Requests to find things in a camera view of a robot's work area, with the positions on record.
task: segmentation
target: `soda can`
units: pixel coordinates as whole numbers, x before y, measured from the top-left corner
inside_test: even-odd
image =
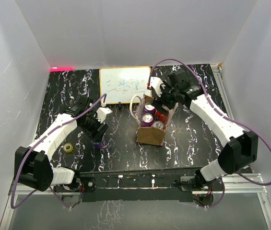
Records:
[[[160,130],[163,130],[164,125],[163,125],[163,123],[161,121],[155,121],[153,123],[152,127],[155,127],[155,128],[160,129]]]
[[[152,114],[154,115],[155,114],[155,107],[151,104],[151,102],[147,102],[144,106],[144,113],[146,114]]]
[[[167,116],[160,113],[159,111],[156,111],[155,113],[155,120],[156,121],[161,121],[163,124],[165,123],[165,121],[167,120]]]
[[[152,114],[144,114],[141,117],[141,127],[150,127],[154,122]]]
[[[102,140],[100,142],[92,141],[92,144],[95,149],[98,150],[103,149],[106,145],[105,136],[103,135]]]

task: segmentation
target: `black tabletop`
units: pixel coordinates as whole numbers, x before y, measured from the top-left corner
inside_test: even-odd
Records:
[[[225,112],[210,65],[190,67],[201,77],[212,99]],[[155,76],[166,79],[167,74],[178,69],[180,66],[157,67]],[[191,82],[196,83],[191,73],[187,73]],[[55,121],[63,107],[76,102],[80,95],[87,95],[93,100],[100,97],[98,69],[52,72],[36,138]],[[81,172],[202,167],[215,160],[222,149],[216,135],[185,106],[179,105],[176,110],[166,130],[163,146],[136,142],[138,125],[130,116],[128,104],[123,105],[121,110],[118,105],[108,107],[113,113],[106,119],[109,128],[105,134],[105,148],[94,149],[89,138],[78,127],[53,155],[51,163],[54,167],[67,166]],[[73,145],[71,153],[63,151],[65,143]]]

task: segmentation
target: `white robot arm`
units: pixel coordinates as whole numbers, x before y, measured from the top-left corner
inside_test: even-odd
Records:
[[[195,178],[189,181],[190,184],[203,186],[218,177],[232,174],[257,159],[256,134],[223,119],[227,114],[218,114],[215,109],[221,109],[215,103],[212,103],[211,107],[201,86],[191,85],[184,71],[171,73],[168,77],[170,84],[157,77],[151,77],[148,85],[156,94],[152,105],[165,115],[168,111],[164,106],[172,109],[177,102],[186,105],[211,128],[224,148],[216,160],[196,171]]]
[[[47,139],[37,145],[27,159],[19,182],[39,191],[45,191],[50,185],[71,184],[74,180],[75,171],[73,169],[59,167],[53,168],[50,164],[52,156],[65,138],[80,126],[93,142],[101,142],[102,137],[108,128],[104,123],[106,115],[112,111],[109,108],[98,108],[90,111],[85,116],[71,123],[62,126],[63,123],[73,120],[92,105],[92,100],[83,96],[73,107],[69,107],[62,114],[59,114],[53,124],[27,148],[19,147],[15,153],[14,176],[16,176],[20,163],[28,150],[34,146],[42,137],[60,126],[52,132]]]

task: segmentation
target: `cardboard can holder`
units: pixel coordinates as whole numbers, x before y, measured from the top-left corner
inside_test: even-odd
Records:
[[[133,100],[135,98],[139,98],[140,103],[136,108],[136,114],[133,114],[132,111],[132,105],[133,105]],[[147,96],[144,94],[143,98],[141,98],[138,95],[134,95],[133,98],[131,99],[130,102],[130,114],[131,116],[136,120],[136,122],[139,124],[139,128],[138,128],[138,134],[137,134],[137,139],[136,142],[139,143],[144,143],[144,144],[150,144],[150,145],[159,145],[162,146],[163,145],[163,139],[165,137],[165,132],[166,132],[166,128],[168,126],[168,124],[170,123],[175,110],[178,107],[178,103],[175,104],[173,109],[168,109],[168,116],[167,116],[167,120],[164,123],[164,129],[158,129],[155,127],[141,127],[141,117],[144,114],[144,106],[147,102],[151,102],[153,100],[152,97]]]

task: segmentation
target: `yellow tape roll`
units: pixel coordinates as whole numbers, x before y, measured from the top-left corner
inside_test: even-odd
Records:
[[[66,143],[63,147],[63,150],[67,153],[70,153],[73,151],[73,146],[70,143]]]

